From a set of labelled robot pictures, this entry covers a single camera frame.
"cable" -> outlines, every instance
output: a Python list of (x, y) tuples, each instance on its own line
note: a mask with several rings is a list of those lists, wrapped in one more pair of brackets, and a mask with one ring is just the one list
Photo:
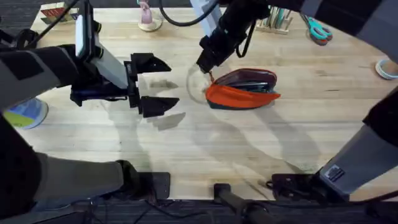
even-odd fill
[[(173, 202), (170, 202), (170, 203), (168, 203), (168, 204), (166, 204), (166, 205), (164, 205), (164, 207), (169, 207), (170, 205), (172, 205), (172, 204), (174, 204), (174, 201)], [(145, 210), (132, 224), (137, 224), (138, 222), (139, 222), (139, 220), (141, 220), (142, 218), (144, 218), (144, 216), (149, 212), (149, 211), (151, 211), (153, 208), (152, 207), (148, 207), (148, 209), (147, 210)]]
[(196, 18), (195, 20), (192, 20), (190, 22), (177, 22), (177, 21), (174, 21), (173, 19), (171, 19), (166, 14), (166, 12), (164, 11), (164, 8), (163, 8), (163, 0), (159, 0), (160, 13), (162, 13), (163, 17), (166, 19), (167, 22), (169, 22), (175, 26), (179, 26), (179, 27), (188, 27), (188, 26), (192, 26), (192, 25), (199, 23), (204, 18), (206, 18), (211, 12), (213, 12), (214, 8), (217, 5), (218, 5), (218, 0), (214, 0), (213, 3), (211, 3), (211, 6), (206, 10), (206, 12), (204, 12), (200, 17)]
[(37, 44), (39, 40), (41, 40), (55, 25), (57, 25), (61, 19), (69, 12), (69, 10), (75, 6), (75, 4), (79, 0), (74, 0), (62, 13), (57, 17), (57, 19), (52, 22), (43, 32), (41, 32), (34, 40), (32, 40), (28, 45), (25, 46), (25, 49), (32, 47), (33, 45)]
[(144, 218), (144, 216), (152, 210), (152, 207), (147, 208), (147, 210), (145, 210), (137, 219), (136, 221), (134, 221), (132, 224), (137, 224), (139, 222), (139, 220), (141, 220), (141, 218)]
[(249, 45), (250, 45), (251, 37), (253, 36), (254, 28), (256, 28), (256, 20), (254, 20), (252, 22), (252, 24), (251, 24), (251, 27), (250, 27), (250, 30), (249, 30), (249, 34), (248, 34), (248, 38), (246, 39), (246, 43), (244, 43), (243, 53), (241, 54), (239, 52), (239, 46), (236, 47), (236, 55), (239, 58), (243, 58), (244, 56), (246, 56), (246, 53), (248, 52), (248, 48), (249, 48)]
[(211, 224), (214, 224), (214, 218), (213, 215), (210, 212), (195, 212), (191, 214), (186, 214), (186, 215), (176, 215), (176, 214), (171, 214), (169, 212), (166, 212), (165, 210), (161, 209), (160, 207), (153, 205), (149, 203), (148, 201), (145, 201), (148, 205), (150, 205), (153, 209), (157, 210), (160, 213), (163, 213), (164, 215), (167, 215), (168, 217), (176, 218), (176, 219), (183, 219), (183, 218), (189, 218), (189, 217), (195, 217), (199, 215), (209, 215), (211, 219)]

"wooden tabletop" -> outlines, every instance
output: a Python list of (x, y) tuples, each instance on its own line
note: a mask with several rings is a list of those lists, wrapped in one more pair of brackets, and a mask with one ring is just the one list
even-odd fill
[[(178, 21), (193, 19), (193, 9), (168, 9)], [(139, 9), (95, 9), (102, 23), (101, 43), (120, 61), (134, 52), (153, 52), (169, 73), (139, 77), (141, 95), (179, 97), (165, 116), (143, 119), (128, 102), (93, 100), (81, 108), (69, 100), (70, 88), (39, 98), (50, 106), (37, 128), (20, 131), (36, 151), (88, 161), (129, 160), (139, 171), (171, 173), (171, 198), (212, 198), (214, 183), (230, 183), (244, 198), (272, 199), (258, 185), (273, 173), (317, 171), (361, 127), (369, 109), (398, 83), (379, 78), (374, 64), (385, 56), (336, 29), (325, 47), (309, 38), (303, 20), (288, 35), (256, 31), (245, 58), (231, 56), (214, 74), (237, 68), (276, 72), (282, 97), (273, 106), (249, 111), (212, 110), (203, 88), (206, 76), (195, 66), (201, 52), (199, 25), (164, 23), (141, 31)], [(46, 25), (36, 18), (33, 30)], [(40, 46), (74, 43), (74, 23), (60, 24)], [(394, 169), (359, 189), (353, 200), (395, 190)]]

